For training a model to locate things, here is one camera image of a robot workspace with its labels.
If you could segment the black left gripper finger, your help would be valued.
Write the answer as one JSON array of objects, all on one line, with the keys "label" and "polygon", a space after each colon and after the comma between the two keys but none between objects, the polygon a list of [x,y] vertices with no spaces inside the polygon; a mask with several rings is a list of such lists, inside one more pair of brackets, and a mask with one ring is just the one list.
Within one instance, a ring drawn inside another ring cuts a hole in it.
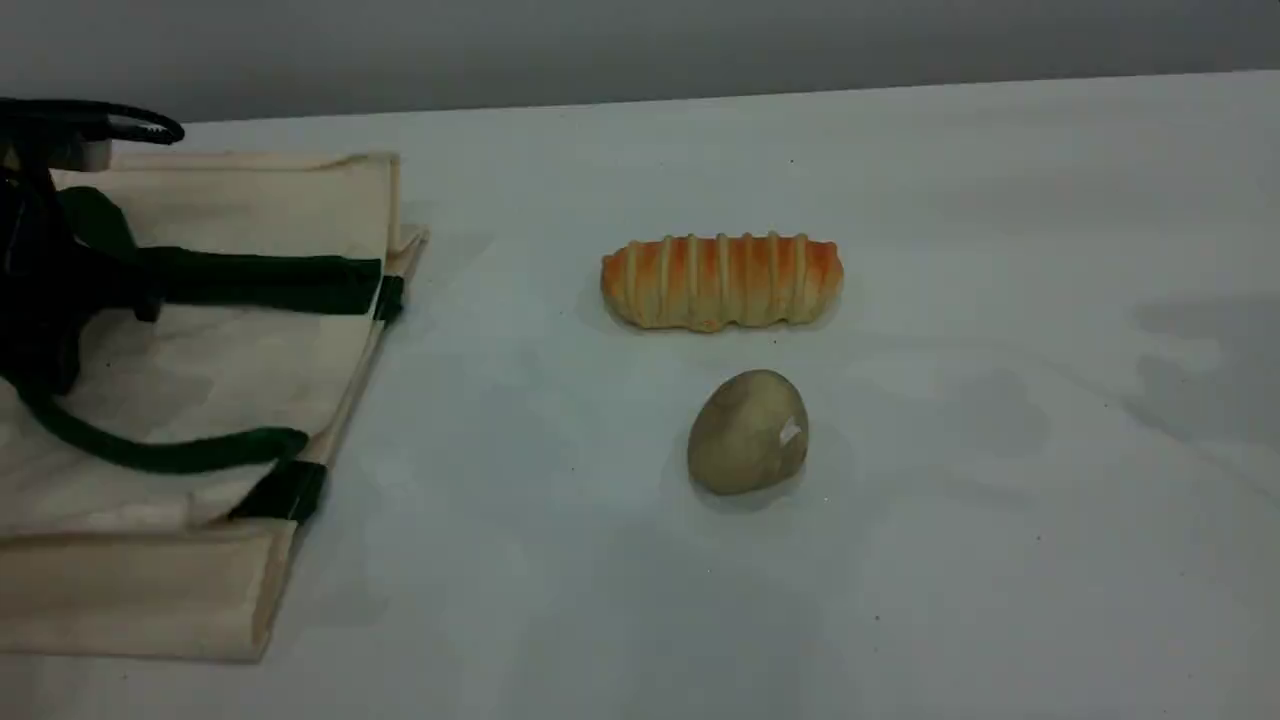
[{"label": "black left gripper finger", "polygon": [[186,137],[184,127],[161,113],[93,100],[5,97],[1,123],[5,136],[59,143],[173,145]]},{"label": "black left gripper finger", "polygon": [[104,310],[157,320],[163,286],[133,259],[81,242],[47,163],[35,150],[3,160],[3,378],[67,393],[81,373],[81,334]]}]

